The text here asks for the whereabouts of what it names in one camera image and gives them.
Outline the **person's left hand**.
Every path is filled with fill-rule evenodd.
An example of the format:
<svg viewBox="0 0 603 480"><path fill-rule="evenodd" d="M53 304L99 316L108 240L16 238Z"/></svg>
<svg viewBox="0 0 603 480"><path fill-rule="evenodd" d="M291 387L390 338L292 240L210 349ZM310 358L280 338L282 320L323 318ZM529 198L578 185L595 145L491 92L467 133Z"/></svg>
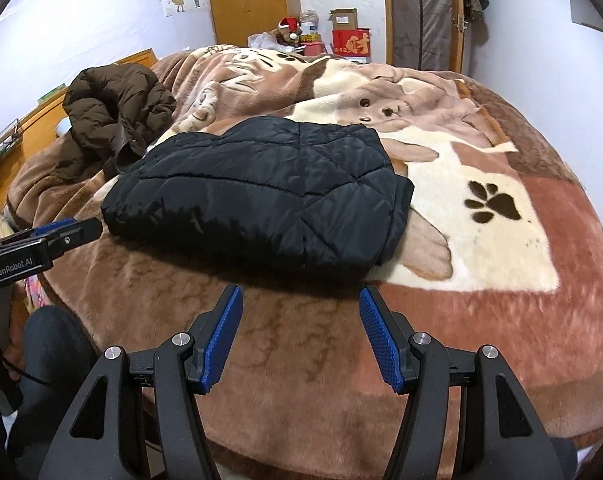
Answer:
<svg viewBox="0 0 603 480"><path fill-rule="evenodd" d="M10 289L10 305L2 307L3 326L0 329L0 346L3 358L12 366L8 370L11 380L19 380L21 371L26 369L24 356L24 326L29 312L26 306L26 291L21 284L13 284Z"/></svg>

